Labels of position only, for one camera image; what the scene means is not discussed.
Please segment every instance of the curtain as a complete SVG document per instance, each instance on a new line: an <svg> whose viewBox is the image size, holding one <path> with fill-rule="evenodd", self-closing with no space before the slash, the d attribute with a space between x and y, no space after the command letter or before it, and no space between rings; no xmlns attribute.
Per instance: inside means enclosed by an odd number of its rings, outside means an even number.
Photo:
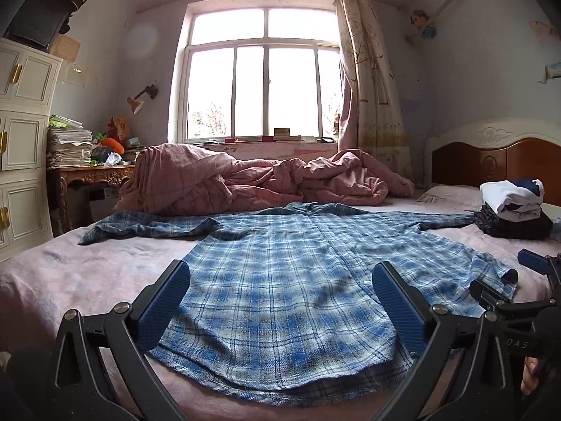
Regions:
<svg viewBox="0 0 561 421"><path fill-rule="evenodd" d="M413 178L399 95L370 0L336 0L344 70L339 150L361 149Z"/></svg>

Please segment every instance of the white cabinet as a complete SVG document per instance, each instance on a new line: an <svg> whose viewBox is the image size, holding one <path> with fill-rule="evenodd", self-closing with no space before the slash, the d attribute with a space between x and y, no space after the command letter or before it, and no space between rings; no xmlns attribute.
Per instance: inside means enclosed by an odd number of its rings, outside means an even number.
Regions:
<svg viewBox="0 0 561 421"><path fill-rule="evenodd" d="M62 60L26 46L0 44L0 106L5 111L49 115Z"/></svg>
<svg viewBox="0 0 561 421"><path fill-rule="evenodd" d="M62 61L0 40L0 260L53 234L47 205L47 125Z"/></svg>
<svg viewBox="0 0 561 421"><path fill-rule="evenodd" d="M40 168L48 117L0 111L1 170Z"/></svg>

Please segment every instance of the window pane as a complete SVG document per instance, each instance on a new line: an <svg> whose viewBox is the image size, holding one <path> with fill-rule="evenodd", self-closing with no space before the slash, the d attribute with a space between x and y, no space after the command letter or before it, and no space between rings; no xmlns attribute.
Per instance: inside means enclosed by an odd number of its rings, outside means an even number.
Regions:
<svg viewBox="0 0 561 421"><path fill-rule="evenodd" d="M323 136L333 137L335 117L343 106L339 53L318 50L319 84L322 91Z"/></svg>
<svg viewBox="0 0 561 421"><path fill-rule="evenodd" d="M312 49L270 49L269 134L318 136L318 98Z"/></svg>
<svg viewBox="0 0 561 421"><path fill-rule="evenodd" d="M239 47L236 66L236 136L263 133L263 48Z"/></svg>
<svg viewBox="0 0 561 421"><path fill-rule="evenodd" d="M195 18L191 44L263 38L263 9L237 9L201 14Z"/></svg>
<svg viewBox="0 0 561 421"><path fill-rule="evenodd" d="M194 52L187 99L187 138L229 136L234 49Z"/></svg>
<svg viewBox="0 0 561 421"><path fill-rule="evenodd" d="M339 42L337 16L313 9L269 9L269 37Z"/></svg>

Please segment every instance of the mattress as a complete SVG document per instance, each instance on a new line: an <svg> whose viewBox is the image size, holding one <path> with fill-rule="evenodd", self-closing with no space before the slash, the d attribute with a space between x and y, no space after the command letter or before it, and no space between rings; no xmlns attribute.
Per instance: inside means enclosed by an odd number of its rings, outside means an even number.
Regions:
<svg viewBox="0 0 561 421"><path fill-rule="evenodd" d="M360 209L373 212L461 212L410 199L387 199L380 206ZM76 308L82 315L93 315L108 312L117 302L132 301L144 286L159 277L172 259L182 258L198 242L133 237L78 246L87 230L73 230L0 263L0 350L51 347L66 310ZM431 232L477 251L488 252L516 269L519 274L516 302L545 299L550 295L546 277L520 266L516 255L521 248L542 255L555 255L561 252L561 243L496 239L484 235L475 225ZM110 353L104 352L103 355L122 404L137 412ZM191 420L370 420L391 396L391 392L385 391L305 409L269 406L219 394L153 360L150 364Z"/></svg>

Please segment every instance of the human hand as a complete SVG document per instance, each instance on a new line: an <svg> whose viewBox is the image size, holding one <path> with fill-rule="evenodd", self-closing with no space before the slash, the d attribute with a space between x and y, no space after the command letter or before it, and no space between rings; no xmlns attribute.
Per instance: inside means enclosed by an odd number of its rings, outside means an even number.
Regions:
<svg viewBox="0 0 561 421"><path fill-rule="evenodd" d="M520 390L529 396L532 391L538 387L540 381L535 376L538 369L538 359L535 357L527 357L524 360L524 374L522 375L522 384L520 385Z"/></svg>

